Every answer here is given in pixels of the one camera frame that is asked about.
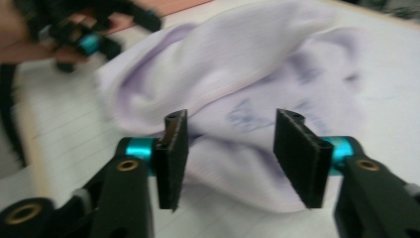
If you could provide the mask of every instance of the white cloth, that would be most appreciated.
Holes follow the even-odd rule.
[[[275,109],[303,114],[318,135],[351,135],[362,118],[360,33],[318,33],[332,20],[312,2],[268,1],[161,30],[98,71],[100,98],[135,135],[188,109],[186,183],[274,212],[302,209],[272,152]]]

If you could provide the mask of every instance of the table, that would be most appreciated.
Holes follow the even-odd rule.
[[[165,26],[200,23],[217,13],[258,0],[215,0],[165,18]],[[367,155],[407,181],[420,183],[420,28],[336,1],[336,27],[370,33],[363,59],[365,89],[358,95],[366,112],[358,136]],[[113,37],[129,48],[147,34],[127,29]],[[49,60],[24,64],[19,91],[20,123],[30,152],[37,195],[57,205],[83,185],[114,153],[124,136],[104,120],[93,93],[96,57],[74,74],[61,74]],[[254,209],[206,187],[184,191],[176,213],[158,210],[152,189],[157,237],[337,237],[332,218],[335,198],[324,209],[273,214]]]

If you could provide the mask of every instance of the crumpled towel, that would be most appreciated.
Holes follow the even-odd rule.
[[[137,136],[188,109],[184,183],[272,212],[303,209],[272,152],[275,109],[303,114],[320,136],[353,135],[362,118],[362,34],[325,32],[333,15],[311,1],[268,1],[163,29],[97,71],[100,100]]]

